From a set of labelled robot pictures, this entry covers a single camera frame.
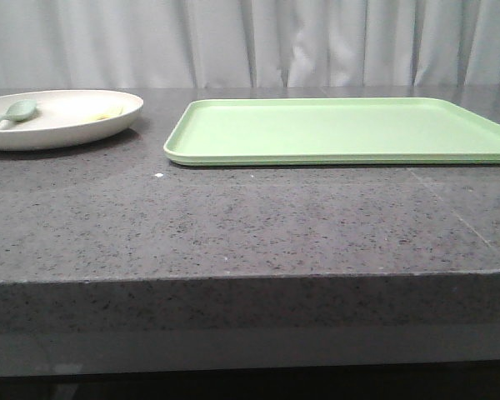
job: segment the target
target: tray rim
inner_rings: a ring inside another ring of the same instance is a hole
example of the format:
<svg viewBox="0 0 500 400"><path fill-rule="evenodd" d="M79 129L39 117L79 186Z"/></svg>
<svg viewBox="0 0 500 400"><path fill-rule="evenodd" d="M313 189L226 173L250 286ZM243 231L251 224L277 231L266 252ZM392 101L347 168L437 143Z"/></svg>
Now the tray rim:
<svg viewBox="0 0 500 400"><path fill-rule="evenodd" d="M174 129L163 145L167 158L177 164L192 167L214 167L214 166L282 166L282 165L348 165L348 164L493 164L500 163L500 153L476 152L476 153L407 153L407 154L375 154L358 153L342 155L340 153L319 153L307 155L303 153L289 155L245 155L245 156L215 156L203 154L188 154L174 151L169 148L171 141L180 133L185 119L195 108L204 105L218 105L231 103L241 105L242 103L312 103L312 102L379 102L379 103L408 103L415 101L420 104L431 103L438 107L443 106L450 112L458 112L476 119L480 123L492 125L500 130L500 123L472 112L465 107L448 100L435 97L290 97L290 98L209 98L190 102L185 108L182 116L178 119Z"/></svg>

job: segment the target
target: plate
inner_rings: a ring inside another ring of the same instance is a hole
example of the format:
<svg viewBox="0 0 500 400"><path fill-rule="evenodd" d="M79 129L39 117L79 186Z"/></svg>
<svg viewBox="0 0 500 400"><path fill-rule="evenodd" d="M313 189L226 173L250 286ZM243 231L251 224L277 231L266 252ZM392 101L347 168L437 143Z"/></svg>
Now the plate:
<svg viewBox="0 0 500 400"><path fill-rule="evenodd" d="M128 128L138 117L143 100L108 90L50 90L0 97L0 114L16 101L37 102L33 118L0 122L0 150L62 148L107 138ZM89 121L111 107L122 107L116 117Z"/></svg>
<svg viewBox="0 0 500 400"><path fill-rule="evenodd" d="M500 163L500 125L425 97L201 100L164 150L189 166Z"/></svg>

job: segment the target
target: gray granite countertop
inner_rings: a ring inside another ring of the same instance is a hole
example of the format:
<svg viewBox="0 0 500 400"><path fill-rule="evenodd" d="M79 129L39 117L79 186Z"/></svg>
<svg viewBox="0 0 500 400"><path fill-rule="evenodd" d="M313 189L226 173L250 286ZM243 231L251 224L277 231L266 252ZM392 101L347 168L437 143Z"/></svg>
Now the gray granite countertop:
<svg viewBox="0 0 500 400"><path fill-rule="evenodd" d="M500 320L500 166L163 153L201 98L433 97L500 123L500 87L125 91L145 105L114 137L0 152L0 333Z"/></svg>

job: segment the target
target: spoon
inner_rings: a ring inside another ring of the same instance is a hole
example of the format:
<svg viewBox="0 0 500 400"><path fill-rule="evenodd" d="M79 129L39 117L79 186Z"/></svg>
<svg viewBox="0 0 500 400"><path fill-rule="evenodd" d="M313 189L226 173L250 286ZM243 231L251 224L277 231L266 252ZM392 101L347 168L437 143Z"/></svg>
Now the spoon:
<svg viewBox="0 0 500 400"><path fill-rule="evenodd" d="M0 115L0 121L7 119L9 121L20 122L30 118L37 108L35 100L21 100L13 103L5 114Z"/></svg>

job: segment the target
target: green tray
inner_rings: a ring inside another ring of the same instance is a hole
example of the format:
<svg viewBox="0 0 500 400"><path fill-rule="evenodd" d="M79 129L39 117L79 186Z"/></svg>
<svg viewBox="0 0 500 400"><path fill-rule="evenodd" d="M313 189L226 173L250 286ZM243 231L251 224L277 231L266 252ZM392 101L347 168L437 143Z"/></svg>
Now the green tray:
<svg viewBox="0 0 500 400"><path fill-rule="evenodd" d="M500 125L433 98L202 100L164 150L190 166L500 163Z"/></svg>

